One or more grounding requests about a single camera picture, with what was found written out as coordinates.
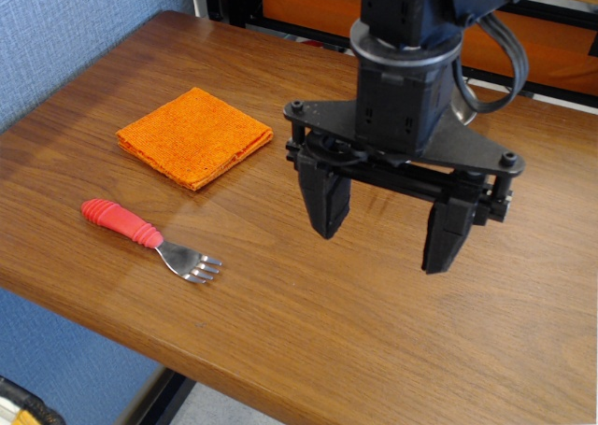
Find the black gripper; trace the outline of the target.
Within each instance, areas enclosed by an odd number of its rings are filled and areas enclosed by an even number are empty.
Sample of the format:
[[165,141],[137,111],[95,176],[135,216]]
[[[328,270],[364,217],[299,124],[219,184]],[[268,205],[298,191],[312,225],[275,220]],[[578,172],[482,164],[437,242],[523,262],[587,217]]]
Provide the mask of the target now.
[[451,109],[465,86],[449,64],[362,62],[349,101],[294,100],[288,159],[312,228],[332,238],[349,213],[351,183],[430,201],[421,269],[445,273],[474,224],[505,219],[524,160],[463,125]]

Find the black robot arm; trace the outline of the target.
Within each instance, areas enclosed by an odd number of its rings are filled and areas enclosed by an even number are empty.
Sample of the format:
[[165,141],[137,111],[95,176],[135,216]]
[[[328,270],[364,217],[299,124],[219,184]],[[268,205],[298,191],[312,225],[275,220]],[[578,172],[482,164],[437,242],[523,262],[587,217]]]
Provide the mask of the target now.
[[479,114],[507,106],[511,95],[478,100],[463,80],[465,29],[480,26],[513,68],[511,94],[525,83],[521,43],[496,17],[518,0],[362,0],[350,30],[359,61],[352,101],[288,103],[293,163],[312,227],[331,238],[349,213],[353,181],[430,201],[423,270],[446,272],[471,228],[503,220],[514,177],[525,162],[471,130],[452,96]]

